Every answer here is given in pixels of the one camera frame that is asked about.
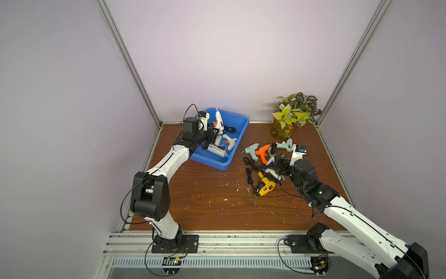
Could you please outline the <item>mint glue gun back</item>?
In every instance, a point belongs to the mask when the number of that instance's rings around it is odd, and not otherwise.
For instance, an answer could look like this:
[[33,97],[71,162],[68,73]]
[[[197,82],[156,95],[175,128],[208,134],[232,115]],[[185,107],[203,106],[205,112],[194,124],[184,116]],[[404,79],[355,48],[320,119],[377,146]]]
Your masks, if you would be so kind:
[[275,143],[277,149],[284,149],[287,152],[293,152],[293,140],[288,138],[286,141],[281,143]]

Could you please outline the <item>potted green plant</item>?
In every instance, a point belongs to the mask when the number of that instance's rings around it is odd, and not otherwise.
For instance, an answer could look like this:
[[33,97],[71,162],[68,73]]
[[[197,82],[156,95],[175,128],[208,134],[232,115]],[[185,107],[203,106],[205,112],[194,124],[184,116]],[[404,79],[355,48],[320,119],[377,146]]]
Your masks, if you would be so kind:
[[318,108],[318,98],[303,93],[278,96],[278,104],[273,106],[271,135],[277,140],[288,140],[297,128],[307,124],[316,125],[316,119],[322,114]]

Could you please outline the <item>large white glue gun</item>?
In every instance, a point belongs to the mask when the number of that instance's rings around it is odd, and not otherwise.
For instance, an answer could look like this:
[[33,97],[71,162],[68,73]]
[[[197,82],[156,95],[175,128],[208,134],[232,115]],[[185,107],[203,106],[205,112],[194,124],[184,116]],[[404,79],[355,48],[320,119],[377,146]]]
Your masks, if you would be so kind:
[[222,157],[222,158],[227,158],[227,157],[230,156],[228,154],[228,151],[227,151],[226,147],[218,146],[218,145],[215,145],[215,144],[210,144],[208,146],[208,148],[207,148],[207,151],[209,151],[209,152],[211,152],[211,153],[213,153],[215,155],[218,155],[219,157]]

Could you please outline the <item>left control board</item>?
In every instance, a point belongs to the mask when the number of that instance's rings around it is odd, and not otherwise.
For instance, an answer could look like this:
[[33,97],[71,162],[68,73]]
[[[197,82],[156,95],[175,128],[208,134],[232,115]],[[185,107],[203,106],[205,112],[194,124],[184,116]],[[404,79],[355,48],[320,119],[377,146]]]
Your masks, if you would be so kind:
[[165,272],[165,276],[174,276],[182,268],[183,260],[180,257],[165,257],[163,258],[161,268]]

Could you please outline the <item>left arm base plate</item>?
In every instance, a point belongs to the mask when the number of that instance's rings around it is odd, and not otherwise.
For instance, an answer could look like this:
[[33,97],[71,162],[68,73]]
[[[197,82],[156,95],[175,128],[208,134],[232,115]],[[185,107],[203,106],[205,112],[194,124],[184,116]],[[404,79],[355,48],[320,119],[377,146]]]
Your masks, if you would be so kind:
[[178,235],[174,239],[165,239],[154,236],[151,248],[152,253],[197,253],[199,235]]

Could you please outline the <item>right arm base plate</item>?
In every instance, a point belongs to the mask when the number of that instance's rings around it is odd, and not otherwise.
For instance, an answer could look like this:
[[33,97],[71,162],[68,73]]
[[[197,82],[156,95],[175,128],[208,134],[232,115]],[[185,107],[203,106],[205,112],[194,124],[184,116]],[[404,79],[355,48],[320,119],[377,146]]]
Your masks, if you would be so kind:
[[317,244],[310,240],[307,235],[288,235],[285,243],[290,247],[291,253],[317,253],[320,251]]

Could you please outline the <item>control board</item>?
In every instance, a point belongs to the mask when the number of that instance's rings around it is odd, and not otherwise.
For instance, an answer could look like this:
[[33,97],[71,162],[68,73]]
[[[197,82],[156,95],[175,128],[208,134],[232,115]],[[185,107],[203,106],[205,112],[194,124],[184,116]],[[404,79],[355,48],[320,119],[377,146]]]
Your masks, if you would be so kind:
[[165,276],[174,276],[182,268],[183,260],[180,257],[165,257],[163,258],[161,268],[165,272]]
[[312,270],[317,276],[326,276],[326,273],[331,268],[331,260],[329,256],[322,254],[318,256],[311,257],[311,267]]

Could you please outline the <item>yellow glue gun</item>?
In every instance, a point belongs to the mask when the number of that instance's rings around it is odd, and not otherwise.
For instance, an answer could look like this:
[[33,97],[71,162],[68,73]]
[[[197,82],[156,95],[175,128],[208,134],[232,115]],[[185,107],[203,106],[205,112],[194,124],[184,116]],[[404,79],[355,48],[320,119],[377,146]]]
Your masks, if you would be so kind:
[[266,177],[262,172],[259,172],[258,176],[260,181],[253,191],[255,197],[265,196],[276,187],[276,183]]

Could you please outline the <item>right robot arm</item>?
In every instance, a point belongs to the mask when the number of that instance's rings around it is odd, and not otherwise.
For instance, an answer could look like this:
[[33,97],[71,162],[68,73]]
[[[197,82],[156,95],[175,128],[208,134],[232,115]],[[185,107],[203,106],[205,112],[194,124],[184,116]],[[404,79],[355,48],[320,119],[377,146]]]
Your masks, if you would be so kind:
[[318,251],[333,252],[362,268],[376,279],[428,279],[427,250],[407,244],[353,208],[332,187],[318,180],[316,168],[307,160],[276,156],[274,170],[290,177],[297,192],[315,213],[341,224],[358,240],[352,241],[328,226],[316,224],[307,239]]

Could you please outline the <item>small white glue gun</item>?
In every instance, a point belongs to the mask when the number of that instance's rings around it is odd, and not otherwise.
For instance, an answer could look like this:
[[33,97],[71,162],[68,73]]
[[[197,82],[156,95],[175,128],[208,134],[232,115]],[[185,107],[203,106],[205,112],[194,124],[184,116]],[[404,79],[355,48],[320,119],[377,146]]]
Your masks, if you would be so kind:
[[221,116],[221,112],[216,108],[216,121],[214,123],[214,128],[218,130],[218,135],[223,135],[224,124]]

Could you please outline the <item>right control board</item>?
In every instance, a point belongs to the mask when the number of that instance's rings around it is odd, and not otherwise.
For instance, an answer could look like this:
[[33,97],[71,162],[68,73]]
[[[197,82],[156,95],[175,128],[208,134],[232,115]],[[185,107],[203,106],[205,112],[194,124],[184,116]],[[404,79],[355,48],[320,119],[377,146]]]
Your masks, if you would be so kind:
[[317,276],[326,276],[326,273],[331,268],[331,260],[329,256],[322,254],[318,256],[311,257],[311,267],[312,270]]

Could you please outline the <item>blue plastic storage box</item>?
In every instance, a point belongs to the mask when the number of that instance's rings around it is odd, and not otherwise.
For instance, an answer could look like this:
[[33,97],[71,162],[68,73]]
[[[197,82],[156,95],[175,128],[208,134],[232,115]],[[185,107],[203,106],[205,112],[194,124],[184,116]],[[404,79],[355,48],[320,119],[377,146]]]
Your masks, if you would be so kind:
[[218,147],[220,148],[220,154],[223,154],[223,157],[212,153],[209,150],[202,150],[201,147],[197,147],[197,150],[191,155],[190,159],[214,169],[226,171],[231,164],[241,139],[249,125],[249,119],[246,116],[220,109],[219,112],[223,119],[223,125],[235,129],[234,133],[226,133],[225,137],[220,141]]

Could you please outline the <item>mint glue gun left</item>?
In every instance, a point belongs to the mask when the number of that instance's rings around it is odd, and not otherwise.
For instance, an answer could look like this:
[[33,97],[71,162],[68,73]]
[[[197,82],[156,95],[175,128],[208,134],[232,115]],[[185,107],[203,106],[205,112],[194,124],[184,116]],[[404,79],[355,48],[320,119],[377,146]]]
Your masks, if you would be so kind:
[[252,144],[244,149],[245,153],[250,155],[254,162],[259,160],[259,157],[256,155],[256,151],[259,147],[259,143]]

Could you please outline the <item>white glue gun orange trigger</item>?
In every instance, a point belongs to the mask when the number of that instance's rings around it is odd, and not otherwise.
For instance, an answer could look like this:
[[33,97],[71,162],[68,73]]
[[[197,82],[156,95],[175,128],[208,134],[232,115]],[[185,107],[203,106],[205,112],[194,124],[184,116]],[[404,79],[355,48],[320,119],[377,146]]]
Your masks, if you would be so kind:
[[237,138],[231,138],[227,134],[223,134],[222,137],[223,137],[223,139],[226,140],[226,143],[228,144],[227,151],[232,151],[233,148],[235,147],[238,139]]

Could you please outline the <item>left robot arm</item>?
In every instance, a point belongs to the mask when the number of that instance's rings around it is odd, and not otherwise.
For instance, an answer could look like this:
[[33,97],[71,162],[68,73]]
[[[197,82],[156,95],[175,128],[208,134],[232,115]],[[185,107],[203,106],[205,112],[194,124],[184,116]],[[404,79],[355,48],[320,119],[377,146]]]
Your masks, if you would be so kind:
[[130,211],[154,228],[158,244],[170,246],[181,245],[182,231],[169,212],[168,183],[197,148],[213,143],[218,133],[206,120],[198,117],[187,117],[183,128],[159,163],[147,172],[138,172],[134,176],[130,192]]

